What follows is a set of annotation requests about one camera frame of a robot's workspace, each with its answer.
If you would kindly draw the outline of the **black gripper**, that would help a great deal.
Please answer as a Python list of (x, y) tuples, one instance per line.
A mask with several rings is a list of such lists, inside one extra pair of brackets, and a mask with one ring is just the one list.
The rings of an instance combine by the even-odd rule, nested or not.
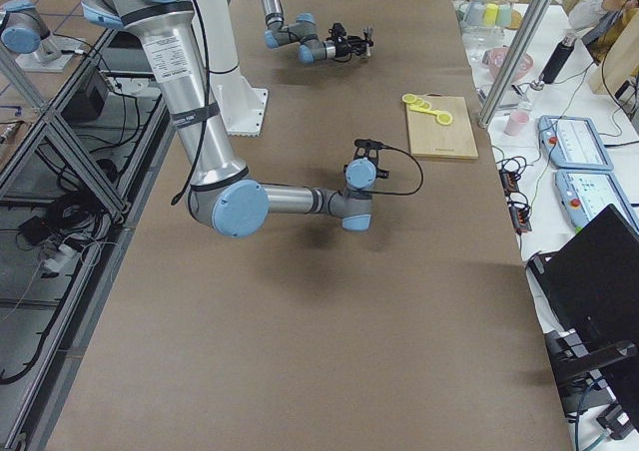
[(372, 36), (366, 32), (362, 36), (347, 35), (345, 28), (335, 22), (328, 30), (326, 38), (326, 57), (331, 60), (350, 59), (352, 55), (358, 58), (370, 58)]
[(373, 139), (355, 139), (356, 147), (352, 168), (360, 172), (376, 172), (378, 179), (386, 180), (389, 171), (378, 168), (378, 151), (385, 149), (385, 144)]

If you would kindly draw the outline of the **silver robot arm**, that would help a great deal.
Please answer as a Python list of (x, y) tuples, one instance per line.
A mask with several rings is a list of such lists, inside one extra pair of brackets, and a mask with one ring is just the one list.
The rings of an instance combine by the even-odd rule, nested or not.
[(366, 230), (374, 182), (386, 177), (375, 155), (380, 142), (355, 141), (340, 190), (257, 182), (235, 154), (230, 133), (259, 133), (268, 93), (240, 71), (229, 2), (82, 0), (82, 7), (87, 21), (140, 41), (191, 164), (177, 200), (197, 222), (243, 237), (271, 213), (322, 214)]
[(261, 2), (266, 24), (264, 39), (270, 49), (298, 44), (299, 60), (303, 64), (326, 60), (347, 62), (353, 56), (370, 56), (373, 47), (371, 27), (364, 27), (361, 36), (351, 35), (341, 23), (334, 22), (328, 29), (328, 36), (322, 39), (312, 13), (301, 13), (294, 22), (287, 23), (280, 0)]

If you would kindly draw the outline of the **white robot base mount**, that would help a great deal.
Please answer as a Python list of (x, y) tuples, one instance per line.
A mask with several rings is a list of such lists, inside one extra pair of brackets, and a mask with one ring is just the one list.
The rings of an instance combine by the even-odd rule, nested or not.
[(230, 136), (257, 137), (262, 130), (269, 91), (253, 87), (239, 69), (211, 73), (211, 84)]

